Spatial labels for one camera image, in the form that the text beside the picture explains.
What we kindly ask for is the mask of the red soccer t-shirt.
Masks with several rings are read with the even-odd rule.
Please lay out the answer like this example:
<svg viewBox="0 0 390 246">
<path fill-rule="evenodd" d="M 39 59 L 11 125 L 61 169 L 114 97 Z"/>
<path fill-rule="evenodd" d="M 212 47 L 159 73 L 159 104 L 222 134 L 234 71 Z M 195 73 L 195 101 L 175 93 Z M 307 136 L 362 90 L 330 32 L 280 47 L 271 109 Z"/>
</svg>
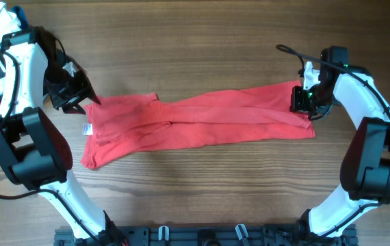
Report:
<svg viewBox="0 0 390 246">
<path fill-rule="evenodd" d="M 135 152 L 314 138 L 308 117 L 289 110 L 297 85 L 220 90 L 176 102 L 163 102 L 156 93 L 101 97 L 86 106 L 92 134 L 81 164 L 98 169 Z"/>
</svg>

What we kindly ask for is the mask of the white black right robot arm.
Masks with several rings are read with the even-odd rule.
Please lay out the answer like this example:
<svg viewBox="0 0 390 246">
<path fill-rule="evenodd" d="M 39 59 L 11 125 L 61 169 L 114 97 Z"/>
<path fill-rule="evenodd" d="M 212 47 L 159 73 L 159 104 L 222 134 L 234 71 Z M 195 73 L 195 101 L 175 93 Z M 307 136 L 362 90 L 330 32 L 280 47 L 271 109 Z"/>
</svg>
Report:
<svg viewBox="0 0 390 246">
<path fill-rule="evenodd" d="M 390 204 L 390 105 L 368 69 L 351 65 L 348 50 L 330 46 L 315 58 L 287 46 L 277 49 L 299 58 L 302 85 L 293 87 L 290 110 L 322 119 L 342 106 L 356 132 L 343 158 L 338 187 L 308 209 L 291 233 L 295 244 L 332 243 L 365 213 Z"/>
</svg>

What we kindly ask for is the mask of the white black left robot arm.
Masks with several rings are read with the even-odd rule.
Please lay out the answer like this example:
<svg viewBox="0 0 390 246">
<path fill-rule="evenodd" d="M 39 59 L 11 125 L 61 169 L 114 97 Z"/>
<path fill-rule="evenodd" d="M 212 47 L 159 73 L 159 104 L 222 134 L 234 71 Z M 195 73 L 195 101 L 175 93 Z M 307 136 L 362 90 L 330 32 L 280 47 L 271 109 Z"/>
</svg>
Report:
<svg viewBox="0 0 390 246">
<path fill-rule="evenodd" d="M 64 113 L 97 96 L 85 71 L 60 40 L 42 27 L 4 34 L 0 62 L 5 87 L 0 104 L 0 167 L 8 180 L 41 195 L 68 222 L 71 245 L 122 245 L 124 236 L 86 194 L 72 170 L 66 139 L 42 109 L 44 96 Z"/>
</svg>

